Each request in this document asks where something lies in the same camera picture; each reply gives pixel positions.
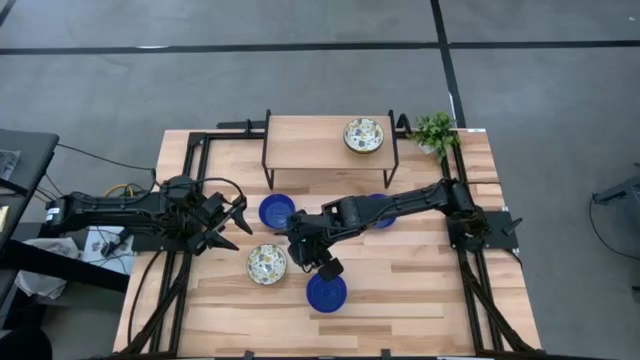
patterned bowl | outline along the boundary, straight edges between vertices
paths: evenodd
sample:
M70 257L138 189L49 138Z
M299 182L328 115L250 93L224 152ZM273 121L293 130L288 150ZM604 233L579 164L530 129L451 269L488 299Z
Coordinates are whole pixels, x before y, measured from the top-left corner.
M382 145L384 131L374 120L360 118L347 124L343 138L349 149L358 154L370 154Z
M287 270L284 251L273 244L260 245L251 250L247 272L251 280L260 285L275 284Z

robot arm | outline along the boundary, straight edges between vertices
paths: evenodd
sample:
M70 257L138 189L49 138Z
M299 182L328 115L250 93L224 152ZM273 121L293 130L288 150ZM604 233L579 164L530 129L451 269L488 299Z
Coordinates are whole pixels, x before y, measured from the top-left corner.
M343 271L328 250L335 242L358 236L380 220L427 210L456 219L468 238L490 233L484 212L473 203L467 187L457 180L442 179L429 187L382 199L345 197L324 204L319 215L298 211L287 219L288 251L304 271L319 268L320 276L328 281Z
M200 255L207 247L238 248L222 237L225 224L235 224L252 234L243 217L247 201L240 194L232 202L220 193L205 197L188 176L165 181L158 192L133 197L65 195L47 204L45 227L49 232L80 230L89 225L123 226L136 233L176 239L185 251Z

blue bowl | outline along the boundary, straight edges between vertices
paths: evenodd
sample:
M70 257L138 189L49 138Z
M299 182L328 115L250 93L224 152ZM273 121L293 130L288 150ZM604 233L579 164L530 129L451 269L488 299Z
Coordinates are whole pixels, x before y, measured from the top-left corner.
M307 301L319 312L334 312L347 300L347 285L340 276L324 281L319 274L313 275L307 284Z
M263 224L276 230L287 227L287 217L296 212L293 200L284 194L272 194L267 196L258 209L260 220Z
M371 194L369 195L370 198L372 199L383 199L386 198L387 195L385 194ZM375 229L384 229L386 227L391 226L391 224L393 224L394 222L396 222L396 218L390 218L390 219L384 219L381 221L378 221L377 223L375 223L375 225L373 225L373 227Z

black desk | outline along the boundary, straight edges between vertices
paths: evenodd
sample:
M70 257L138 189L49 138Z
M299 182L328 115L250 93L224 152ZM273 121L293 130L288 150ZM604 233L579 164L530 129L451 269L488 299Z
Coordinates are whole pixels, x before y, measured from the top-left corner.
M55 134L0 129L0 149L20 150L20 158L9 181L27 190L26 197L0 195L0 207L9 205L9 215L0 232L0 249L11 238L33 192L47 172L58 140Z
M6 271L15 273L17 270L26 270L125 292L129 281L127 275L12 240L16 225L53 158L58 140L59 137L55 134L0 129L0 148L20 150L18 163L9 181L27 190L24 197L0 196L0 206L9 205L9 215L4 230L0 233L0 269L4 269L0 271L5 272L0 280L11 278L12 283L15 274L13 277L7 276L11 274ZM58 234L41 231L39 236L58 237ZM11 283L0 284L0 300L6 296Z

green plant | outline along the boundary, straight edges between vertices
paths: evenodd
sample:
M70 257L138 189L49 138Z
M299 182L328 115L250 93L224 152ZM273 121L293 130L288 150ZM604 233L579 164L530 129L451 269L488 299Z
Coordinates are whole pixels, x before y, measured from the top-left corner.
M453 126L453 119L444 112L437 112L432 116L420 116L417 119L418 130L409 138L418 145L427 145L434 149L440 160L447 155L447 147L459 144L460 139L449 131Z

